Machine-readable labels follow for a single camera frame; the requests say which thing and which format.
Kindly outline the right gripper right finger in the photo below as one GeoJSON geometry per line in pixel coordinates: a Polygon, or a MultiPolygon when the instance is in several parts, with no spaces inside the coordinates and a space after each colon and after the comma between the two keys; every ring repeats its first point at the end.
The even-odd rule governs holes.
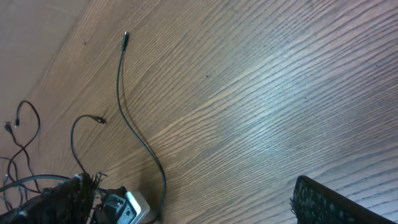
{"type": "Polygon", "coordinates": [[[304,175],[297,178],[290,206],[299,224],[395,224],[304,175]]]}

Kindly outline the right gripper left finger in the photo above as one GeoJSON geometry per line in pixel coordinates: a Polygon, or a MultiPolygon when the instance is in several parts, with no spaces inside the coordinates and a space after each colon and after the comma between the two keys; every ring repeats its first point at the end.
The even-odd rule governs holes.
{"type": "Polygon", "coordinates": [[[1,224],[82,224],[89,219],[101,176],[81,173],[1,215],[1,224]]]}

